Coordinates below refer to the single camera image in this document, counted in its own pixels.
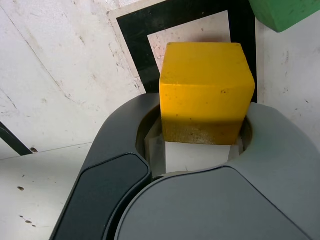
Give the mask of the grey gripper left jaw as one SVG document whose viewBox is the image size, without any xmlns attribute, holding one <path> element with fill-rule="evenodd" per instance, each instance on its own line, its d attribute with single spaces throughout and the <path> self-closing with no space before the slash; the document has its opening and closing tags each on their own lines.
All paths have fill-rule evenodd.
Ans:
<svg viewBox="0 0 320 240">
<path fill-rule="evenodd" d="M 112 113 L 95 137 L 51 234 L 53 240 L 112 240 L 132 199 L 153 181 L 145 138 L 160 116 L 158 93 Z"/>
</svg>

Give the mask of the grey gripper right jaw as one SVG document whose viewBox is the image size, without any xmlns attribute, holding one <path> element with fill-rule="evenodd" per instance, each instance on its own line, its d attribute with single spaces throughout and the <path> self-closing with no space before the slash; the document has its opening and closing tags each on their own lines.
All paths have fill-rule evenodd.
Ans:
<svg viewBox="0 0 320 240">
<path fill-rule="evenodd" d="M 252 139 L 228 163 L 161 178 L 125 210 L 117 240 L 317 240 L 320 153 L 278 110 L 253 103 Z"/>
</svg>

